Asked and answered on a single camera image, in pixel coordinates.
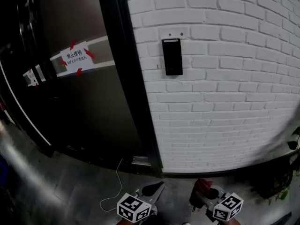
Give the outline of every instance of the red tape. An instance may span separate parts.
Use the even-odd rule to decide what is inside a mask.
[[[79,69],[77,70],[76,76],[79,76],[79,75],[81,74],[81,70],[82,70],[82,68],[79,68]]]
[[[61,62],[63,65],[67,66],[67,63],[66,63],[63,59],[61,59],[60,62]]]
[[[86,50],[86,49],[84,49],[84,50],[85,50],[85,53],[86,53],[87,55],[89,55],[92,59],[95,58],[95,55],[92,54],[89,50]]]
[[[71,46],[70,46],[70,51],[74,48],[75,43],[76,43],[75,40],[72,40]]]

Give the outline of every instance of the door frame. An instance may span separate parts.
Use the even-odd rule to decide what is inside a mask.
[[[158,150],[140,60],[127,0],[99,0],[106,33],[120,82],[142,147],[156,176],[162,174]]]

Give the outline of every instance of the fiducial marker cube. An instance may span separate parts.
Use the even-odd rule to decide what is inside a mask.
[[[132,223],[149,216],[152,205],[125,193],[117,203],[117,213]]]
[[[235,193],[232,193],[225,198],[224,201],[214,207],[213,217],[219,220],[229,221],[240,212],[243,202],[243,199]]]

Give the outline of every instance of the white brick wall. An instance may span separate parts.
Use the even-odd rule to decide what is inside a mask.
[[[128,4],[164,172],[223,171],[288,152],[268,149],[300,100],[300,0]],[[183,75],[165,75],[164,38],[181,38]]]

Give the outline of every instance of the green leaf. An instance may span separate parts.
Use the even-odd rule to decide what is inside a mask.
[[[283,194],[281,195],[281,197],[280,197],[280,200],[284,200],[285,199],[285,197],[286,197],[286,195],[287,195],[287,193],[288,193],[288,191],[286,190],[286,191],[284,191],[283,192]]]

